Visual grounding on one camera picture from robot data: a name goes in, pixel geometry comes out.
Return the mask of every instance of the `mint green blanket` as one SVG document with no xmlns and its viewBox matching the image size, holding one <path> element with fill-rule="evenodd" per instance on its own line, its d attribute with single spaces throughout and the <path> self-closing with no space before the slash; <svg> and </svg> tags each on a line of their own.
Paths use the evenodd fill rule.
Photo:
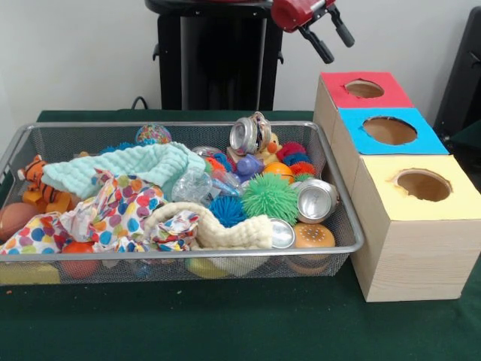
<svg viewBox="0 0 481 361">
<path fill-rule="evenodd" d="M 176 180 L 190 168 L 204 170 L 205 162 L 185 145 L 171 142 L 48 164 L 44 166 L 42 181 L 56 190 L 86 199 L 98 192 L 92 177 L 96 169 L 102 169 L 117 175 L 137 175 L 161 187 L 169 199 Z"/>
</svg>

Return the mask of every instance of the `yellow rubber duck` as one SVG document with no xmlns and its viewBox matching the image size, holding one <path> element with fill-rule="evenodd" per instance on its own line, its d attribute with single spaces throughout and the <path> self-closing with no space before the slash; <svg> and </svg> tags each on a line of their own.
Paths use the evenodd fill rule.
<svg viewBox="0 0 481 361">
<path fill-rule="evenodd" d="M 275 133 L 272 133 L 268 146 L 261 153 L 257 153 L 256 158 L 262 159 L 264 165 L 279 162 L 276 153 L 281 149 L 283 149 L 283 146 L 279 144 L 279 138 Z"/>
</svg>

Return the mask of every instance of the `red ball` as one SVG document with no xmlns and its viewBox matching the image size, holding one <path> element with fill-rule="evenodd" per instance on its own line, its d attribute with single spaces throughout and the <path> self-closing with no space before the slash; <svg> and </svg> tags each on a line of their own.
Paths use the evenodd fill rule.
<svg viewBox="0 0 481 361">
<path fill-rule="evenodd" d="M 66 245 L 62 253 L 93 253 L 94 242 L 76 242 Z M 97 271 L 100 261 L 61 261 L 62 268 L 67 275 L 76 280 L 90 277 Z"/>
<path fill-rule="evenodd" d="M 301 144 L 295 141 L 288 141 L 283 145 L 283 149 L 279 150 L 276 153 L 276 156 L 279 161 L 283 161 L 285 157 L 290 156 L 294 153 L 306 153 L 306 148 L 304 148 Z"/>
<path fill-rule="evenodd" d="M 38 214 L 37 208 L 26 203 L 12 203 L 0 210 L 0 244 L 10 239 Z"/>
</svg>

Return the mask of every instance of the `wire mesh basket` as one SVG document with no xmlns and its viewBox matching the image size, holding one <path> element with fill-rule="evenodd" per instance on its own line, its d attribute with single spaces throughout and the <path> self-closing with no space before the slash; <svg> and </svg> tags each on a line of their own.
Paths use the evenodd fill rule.
<svg viewBox="0 0 481 361">
<path fill-rule="evenodd" d="M 233 123 L 173 122 L 175 141 L 188 148 L 209 145 L 225 149 Z M 14 136 L 0 160 L 3 205 L 21 202 L 28 182 L 17 170 L 36 154 L 47 162 L 69 161 L 82 151 L 100 152 L 109 145 L 132 142 L 139 123 L 36 123 Z M 297 141 L 307 149 L 320 178 L 334 184 L 340 204 L 323 223 L 336 247 L 286 250 L 206 250 L 151 253 L 58 253 L 0 256 L 0 284 L 75 284 L 168 281 L 212 278 L 279 278 L 332 276 L 350 253 L 364 243 L 362 228 L 323 131 L 313 123 L 272 122 L 280 143 Z"/>
</svg>

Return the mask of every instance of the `colorful polka dot cloth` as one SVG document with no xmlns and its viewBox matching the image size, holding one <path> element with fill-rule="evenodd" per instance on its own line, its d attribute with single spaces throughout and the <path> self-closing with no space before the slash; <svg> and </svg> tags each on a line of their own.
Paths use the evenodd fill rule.
<svg viewBox="0 0 481 361">
<path fill-rule="evenodd" d="M 60 221 L 76 241 L 94 241 L 95 251 L 109 251 L 123 237 L 144 234 L 144 222 L 166 201 L 162 190 L 134 175 L 114 177 L 97 170 L 92 182 L 103 184 L 96 197 L 81 202 Z"/>
<path fill-rule="evenodd" d="M 0 254 L 58 253 L 72 242 L 59 222 L 60 213 L 33 217 L 25 227 L 0 247 Z"/>
<path fill-rule="evenodd" d="M 189 250 L 190 242 L 195 238 L 198 214 L 181 211 L 170 220 L 159 223 L 149 235 L 160 250 Z"/>
</svg>

